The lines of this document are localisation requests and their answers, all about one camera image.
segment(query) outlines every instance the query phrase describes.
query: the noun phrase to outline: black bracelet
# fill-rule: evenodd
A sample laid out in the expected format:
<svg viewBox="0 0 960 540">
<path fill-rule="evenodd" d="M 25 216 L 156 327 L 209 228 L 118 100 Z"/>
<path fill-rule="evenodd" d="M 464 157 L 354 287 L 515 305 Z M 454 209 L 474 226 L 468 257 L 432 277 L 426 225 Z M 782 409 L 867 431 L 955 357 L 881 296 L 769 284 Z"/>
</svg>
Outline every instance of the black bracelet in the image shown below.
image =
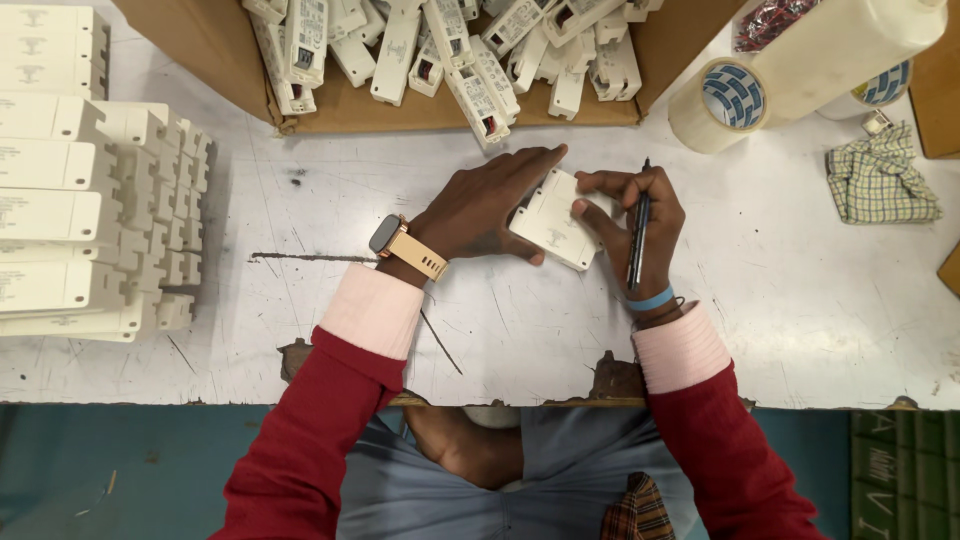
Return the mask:
<svg viewBox="0 0 960 540">
<path fill-rule="evenodd" d="M 647 319 L 646 321 L 635 321 L 635 322 L 634 322 L 634 325 L 635 325 L 634 331 L 650 330 L 652 327 L 648 327 L 648 326 L 646 326 L 646 325 L 648 325 L 648 324 L 650 324 L 650 323 L 653 323 L 653 322 L 655 322 L 655 321 L 659 321 L 660 319 L 662 319 L 662 318 L 666 317 L 667 315 L 673 313 L 674 311 L 680 309 L 680 308 L 683 307 L 684 304 L 686 303 L 686 298 L 683 297 L 683 296 L 678 296 L 678 297 L 677 297 L 677 300 L 679 301 L 679 303 L 677 304 L 677 306 L 674 307 L 673 309 L 670 309 L 670 310 L 667 311 L 666 313 L 661 313 L 660 315 L 657 315 L 657 316 L 654 317 L 653 319 Z"/>
</svg>

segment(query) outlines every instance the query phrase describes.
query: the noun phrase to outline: pen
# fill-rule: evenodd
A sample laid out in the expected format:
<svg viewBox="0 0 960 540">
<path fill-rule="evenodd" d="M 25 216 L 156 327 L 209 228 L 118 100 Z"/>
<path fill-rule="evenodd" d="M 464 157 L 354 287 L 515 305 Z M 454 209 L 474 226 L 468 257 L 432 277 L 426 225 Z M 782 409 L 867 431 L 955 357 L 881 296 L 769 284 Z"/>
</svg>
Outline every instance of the pen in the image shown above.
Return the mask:
<svg viewBox="0 0 960 540">
<path fill-rule="evenodd" d="M 650 168 L 650 158 L 643 163 L 643 169 Z M 650 217 L 650 196 L 646 191 L 636 200 L 634 215 L 634 237 L 630 244 L 630 266 L 627 267 L 627 288 L 636 290 L 640 286 L 640 268 L 643 265 L 643 245 L 647 238 L 647 218 Z"/>
</svg>

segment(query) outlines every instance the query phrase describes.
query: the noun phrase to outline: checkered cloth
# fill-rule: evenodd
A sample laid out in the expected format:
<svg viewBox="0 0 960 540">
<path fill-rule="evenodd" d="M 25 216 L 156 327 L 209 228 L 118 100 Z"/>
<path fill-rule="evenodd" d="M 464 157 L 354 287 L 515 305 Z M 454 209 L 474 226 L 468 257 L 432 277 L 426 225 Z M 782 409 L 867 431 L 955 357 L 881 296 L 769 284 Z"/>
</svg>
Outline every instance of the checkered cloth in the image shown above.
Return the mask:
<svg viewBox="0 0 960 540">
<path fill-rule="evenodd" d="M 627 479 L 627 493 L 607 507 L 600 540 L 676 540 L 657 484 L 646 473 Z"/>
<path fill-rule="evenodd" d="M 906 122 L 827 154 L 830 191 L 848 224 L 918 223 L 944 216 L 937 196 L 913 168 L 917 156 Z"/>
</svg>

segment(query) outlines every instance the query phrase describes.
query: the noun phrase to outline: cardboard box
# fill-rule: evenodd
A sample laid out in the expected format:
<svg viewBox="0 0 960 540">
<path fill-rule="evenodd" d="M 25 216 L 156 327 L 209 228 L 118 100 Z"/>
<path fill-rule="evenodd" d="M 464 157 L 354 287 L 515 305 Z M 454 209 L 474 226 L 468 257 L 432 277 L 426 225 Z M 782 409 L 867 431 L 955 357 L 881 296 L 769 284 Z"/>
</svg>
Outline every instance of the cardboard box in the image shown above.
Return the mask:
<svg viewBox="0 0 960 540">
<path fill-rule="evenodd" d="M 950 290 L 960 294 L 960 244 L 953 248 L 953 253 L 944 261 L 944 265 L 937 271 L 937 275 L 947 284 Z"/>
<path fill-rule="evenodd" d="M 635 125 L 654 101 L 707 46 L 746 0 L 667 0 L 647 22 L 632 24 L 643 87 L 634 101 L 600 103 L 590 84 L 573 122 L 547 114 L 550 87 L 537 81 L 517 96 L 518 126 Z M 327 58 L 324 85 L 314 90 L 317 112 L 284 117 L 274 101 L 248 12 L 240 0 L 114 0 L 128 22 L 171 59 L 240 109 L 284 133 L 388 132 L 460 128 L 467 120 L 448 89 L 428 98 L 406 92 L 403 106 L 378 103 L 370 84 L 350 85 Z M 470 21 L 470 33 L 490 24 L 485 13 Z"/>
<path fill-rule="evenodd" d="M 947 31 L 914 59 L 910 81 L 920 142 L 932 160 L 960 159 L 960 0 L 949 0 L 947 11 Z"/>
</svg>

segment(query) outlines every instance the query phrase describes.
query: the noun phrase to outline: packing tape roll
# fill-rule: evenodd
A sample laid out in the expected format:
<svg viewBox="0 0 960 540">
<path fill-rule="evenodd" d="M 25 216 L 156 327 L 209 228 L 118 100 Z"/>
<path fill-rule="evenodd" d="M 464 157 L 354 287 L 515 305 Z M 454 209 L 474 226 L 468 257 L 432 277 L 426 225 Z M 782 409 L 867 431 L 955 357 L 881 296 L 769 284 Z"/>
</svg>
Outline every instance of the packing tape roll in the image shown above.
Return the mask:
<svg viewBox="0 0 960 540">
<path fill-rule="evenodd" d="M 913 60 L 904 61 L 817 109 L 824 118 L 845 120 L 886 107 L 906 95 L 913 78 Z"/>
<path fill-rule="evenodd" d="M 681 86 L 667 108 L 673 135 L 690 150 L 716 154 L 767 120 L 763 78 L 732 58 L 710 61 Z"/>
</svg>

